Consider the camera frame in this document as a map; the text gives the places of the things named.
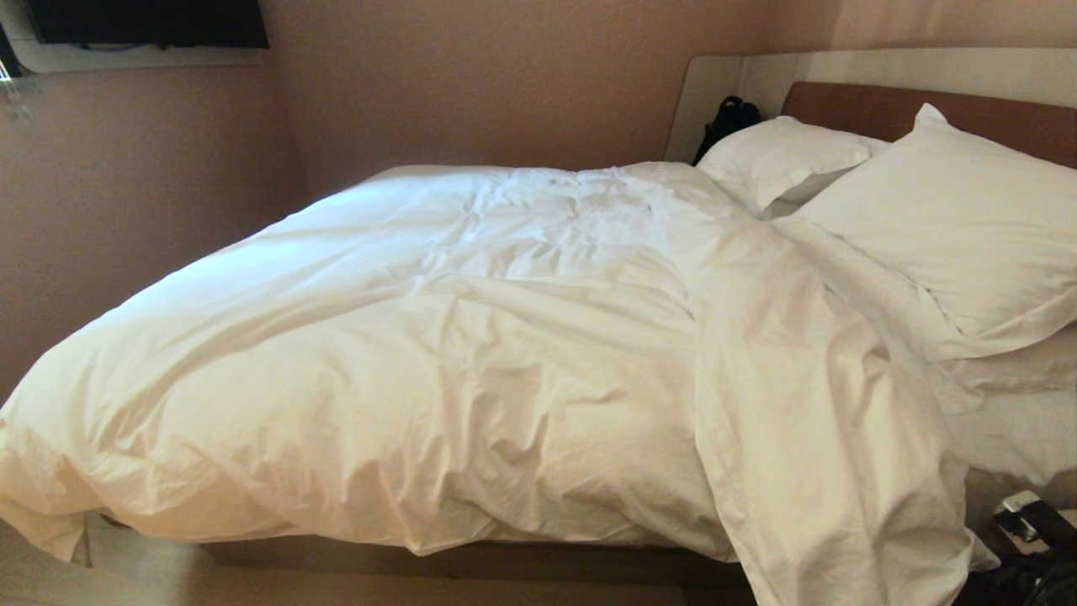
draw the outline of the white duvet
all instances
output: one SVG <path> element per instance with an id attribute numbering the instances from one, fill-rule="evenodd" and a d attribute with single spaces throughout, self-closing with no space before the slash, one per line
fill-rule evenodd
<path id="1" fill-rule="evenodd" d="M 760 604 L 946 604 L 964 467 L 903 368 L 690 167 L 397 169 L 46 354 L 0 411 L 0 518 L 61 559 L 90 510 L 417 553 L 642 529 Z"/>

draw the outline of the wooden headboard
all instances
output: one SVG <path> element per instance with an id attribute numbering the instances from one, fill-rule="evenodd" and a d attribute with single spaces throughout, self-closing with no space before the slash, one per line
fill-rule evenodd
<path id="1" fill-rule="evenodd" d="M 806 124 L 894 141 L 925 103 L 950 124 L 1055 164 L 1077 168 L 1077 109 L 973 95 L 864 84 L 797 82 L 782 113 Z"/>

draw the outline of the television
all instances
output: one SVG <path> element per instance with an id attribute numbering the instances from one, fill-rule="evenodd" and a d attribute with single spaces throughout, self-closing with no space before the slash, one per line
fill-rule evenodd
<path id="1" fill-rule="evenodd" d="M 257 0 L 26 0 L 43 44 L 268 48 Z"/>

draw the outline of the white pillow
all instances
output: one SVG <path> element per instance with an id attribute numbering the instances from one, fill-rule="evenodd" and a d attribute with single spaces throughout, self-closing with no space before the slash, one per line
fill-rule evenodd
<path id="1" fill-rule="evenodd" d="M 785 199 L 803 203 L 889 145 L 879 139 L 809 126 L 783 115 L 719 140 L 697 168 L 759 215 L 798 185 L 802 187 L 793 192 L 795 199 Z"/>
<path id="2" fill-rule="evenodd" d="M 915 285 L 929 360 L 1011 352 L 1077 321 L 1077 170 L 962 132 L 928 104 L 796 215 Z"/>

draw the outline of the wall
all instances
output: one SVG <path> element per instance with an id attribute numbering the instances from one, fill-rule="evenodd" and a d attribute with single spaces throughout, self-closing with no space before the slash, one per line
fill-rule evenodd
<path id="1" fill-rule="evenodd" d="M 1077 46 L 1077 0 L 770 0 L 761 53 Z"/>
<path id="2" fill-rule="evenodd" d="M 263 0 L 313 193 L 400 164 L 660 159 L 689 59 L 759 0 Z"/>
<path id="3" fill-rule="evenodd" d="M 307 200 L 270 68 L 25 86 L 33 121 L 0 114 L 0 404 L 86 322 Z"/>

